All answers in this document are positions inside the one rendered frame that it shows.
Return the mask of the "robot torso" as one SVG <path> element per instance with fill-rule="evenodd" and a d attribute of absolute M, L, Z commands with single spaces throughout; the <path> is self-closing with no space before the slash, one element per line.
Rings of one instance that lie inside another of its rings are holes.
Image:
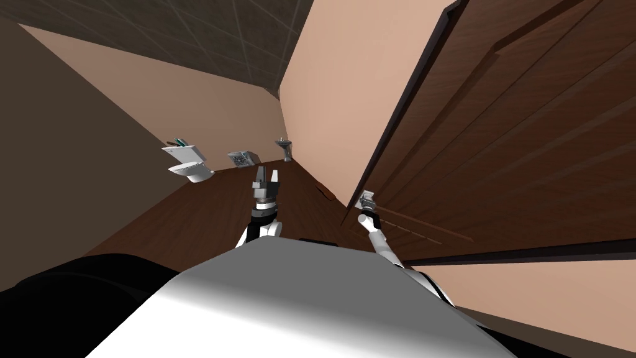
<path fill-rule="evenodd" d="M 516 358 L 423 273 L 266 236 L 181 272 L 87 358 Z"/>

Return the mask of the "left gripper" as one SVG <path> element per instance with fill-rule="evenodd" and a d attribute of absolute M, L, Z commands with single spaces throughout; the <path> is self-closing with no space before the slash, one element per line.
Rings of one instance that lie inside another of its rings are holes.
<path fill-rule="evenodd" d="M 253 197 L 255 199 L 271 199 L 279 194 L 279 171 L 273 170 L 271 180 L 265 181 L 265 167 L 258 167 L 255 181 L 252 183 Z"/>

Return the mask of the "dark brown wooden door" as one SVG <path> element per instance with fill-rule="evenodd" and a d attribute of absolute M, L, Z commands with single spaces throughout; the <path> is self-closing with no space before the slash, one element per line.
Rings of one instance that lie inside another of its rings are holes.
<path fill-rule="evenodd" d="M 411 266 L 636 259 L 636 0 L 456 0 L 354 195 Z"/>

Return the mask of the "white toilet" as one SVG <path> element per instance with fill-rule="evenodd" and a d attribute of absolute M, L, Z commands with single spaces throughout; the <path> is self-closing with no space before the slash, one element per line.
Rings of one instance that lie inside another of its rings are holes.
<path fill-rule="evenodd" d="M 162 148 L 180 162 L 168 169 L 171 173 L 184 176 L 192 183 L 205 181 L 215 174 L 207 167 L 206 158 L 195 146 L 188 145 L 183 139 L 175 138 L 175 141 L 177 146 Z"/>

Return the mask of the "grey square box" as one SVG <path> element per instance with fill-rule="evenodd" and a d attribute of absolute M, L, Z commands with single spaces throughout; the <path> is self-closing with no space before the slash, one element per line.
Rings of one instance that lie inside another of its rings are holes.
<path fill-rule="evenodd" d="M 229 152 L 227 155 L 237 168 L 254 167 L 257 164 L 253 154 L 249 151 Z"/>

